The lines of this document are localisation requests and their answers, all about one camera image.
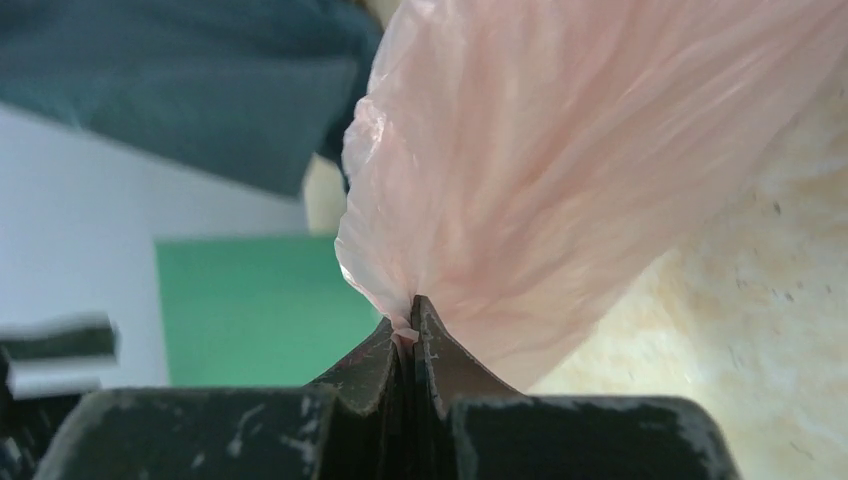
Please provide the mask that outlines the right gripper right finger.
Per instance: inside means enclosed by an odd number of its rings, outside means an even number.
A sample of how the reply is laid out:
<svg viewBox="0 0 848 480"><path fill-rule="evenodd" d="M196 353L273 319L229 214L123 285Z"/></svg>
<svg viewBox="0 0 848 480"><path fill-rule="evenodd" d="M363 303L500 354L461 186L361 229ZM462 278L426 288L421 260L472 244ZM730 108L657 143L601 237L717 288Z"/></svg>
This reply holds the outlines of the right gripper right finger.
<svg viewBox="0 0 848 480"><path fill-rule="evenodd" d="M532 396L484 367L415 298L415 460L422 479L736 479L716 422L670 396Z"/></svg>

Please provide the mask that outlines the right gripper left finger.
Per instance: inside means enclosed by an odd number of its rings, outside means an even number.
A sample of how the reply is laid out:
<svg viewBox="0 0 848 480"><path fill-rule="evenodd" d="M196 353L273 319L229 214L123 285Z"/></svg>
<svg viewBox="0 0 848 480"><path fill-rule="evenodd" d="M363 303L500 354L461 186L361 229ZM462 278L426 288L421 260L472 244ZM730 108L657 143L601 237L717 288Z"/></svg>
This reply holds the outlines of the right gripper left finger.
<svg viewBox="0 0 848 480"><path fill-rule="evenodd" d="M382 321L315 380L290 387L127 388L86 395L39 479L381 479L397 365Z"/></svg>

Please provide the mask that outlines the pink plastic trash bag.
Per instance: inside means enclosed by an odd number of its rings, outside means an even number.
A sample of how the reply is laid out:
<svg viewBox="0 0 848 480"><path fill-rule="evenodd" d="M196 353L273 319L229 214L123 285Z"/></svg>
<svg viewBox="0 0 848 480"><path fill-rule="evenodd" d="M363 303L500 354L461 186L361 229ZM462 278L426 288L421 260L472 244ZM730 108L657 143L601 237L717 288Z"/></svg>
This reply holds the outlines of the pink plastic trash bag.
<svg viewBox="0 0 848 480"><path fill-rule="evenodd" d="M525 390L846 54L843 1L404 1L345 135L343 276Z"/></svg>

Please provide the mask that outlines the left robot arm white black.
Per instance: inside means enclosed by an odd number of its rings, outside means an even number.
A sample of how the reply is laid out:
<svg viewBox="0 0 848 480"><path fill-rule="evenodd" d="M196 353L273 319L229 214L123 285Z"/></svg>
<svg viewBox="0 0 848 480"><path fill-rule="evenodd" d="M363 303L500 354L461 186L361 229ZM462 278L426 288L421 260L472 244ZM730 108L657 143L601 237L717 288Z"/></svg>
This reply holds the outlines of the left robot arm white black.
<svg viewBox="0 0 848 480"><path fill-rule="evenodd" d="M81 313L30 327L1 328L1 478L31 479L81 398L101 387L87 362L113 363L117 327Z"/></svg>

